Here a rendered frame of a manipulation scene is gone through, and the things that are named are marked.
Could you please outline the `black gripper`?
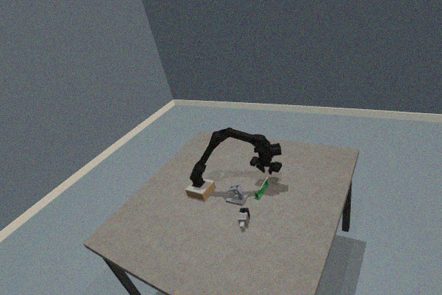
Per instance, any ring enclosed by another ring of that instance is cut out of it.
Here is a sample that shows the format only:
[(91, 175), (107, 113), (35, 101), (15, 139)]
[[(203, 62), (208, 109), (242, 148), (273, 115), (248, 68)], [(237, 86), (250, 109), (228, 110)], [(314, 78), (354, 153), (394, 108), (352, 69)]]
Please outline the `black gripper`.
[[(270, 154), (269, 154), (269, 157), (270, 157)], [(279, 163), (279, 162), (270, 163), (269, 157), (266, 159), (261, 159), (261, 158), (254, 156), (250, 161), (250, 165), (256, 166), (256, 168), (260, 169), (263, 173), (265, 172), (265, 167), (269, 167), (268, 172), (270, 175), (271, 175), (272, 171), (279, 172), (279, 170), (282, 166), (282, 163)]]

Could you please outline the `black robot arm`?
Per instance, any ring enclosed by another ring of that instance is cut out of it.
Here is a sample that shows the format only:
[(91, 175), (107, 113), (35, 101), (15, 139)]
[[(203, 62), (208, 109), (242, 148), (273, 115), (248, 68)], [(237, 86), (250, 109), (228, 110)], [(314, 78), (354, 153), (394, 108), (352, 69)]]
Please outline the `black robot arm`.
[(254, 153), (258, 153), (259, 158), (266, 159), (270, 154), (270, 162), (273, 156), (281, 155), (280, 144), (271, 144), (269, 140), (266, 139), (264, 135), (259, 134), (249, 134), (242, 131), (238, 131), (232, 128), (222, 129), (220, 131), (213, 132), (211, 136), (211, 140), (209, 142), (206, 151), (201, 157), (200, 161), (198, 161), (191, 173), (190, 179), (192, 180), (193, 187), (201, 187), (205, 181), (203, 181), (202, 174), (206, 169), (206, 161), (209, 159), (214, 148), (216, 148), (221, 142), (226, 140), (228, 137), (232, 137), (238, 140), (242, 140), (245, 142), (249, 142), (255, 146)]

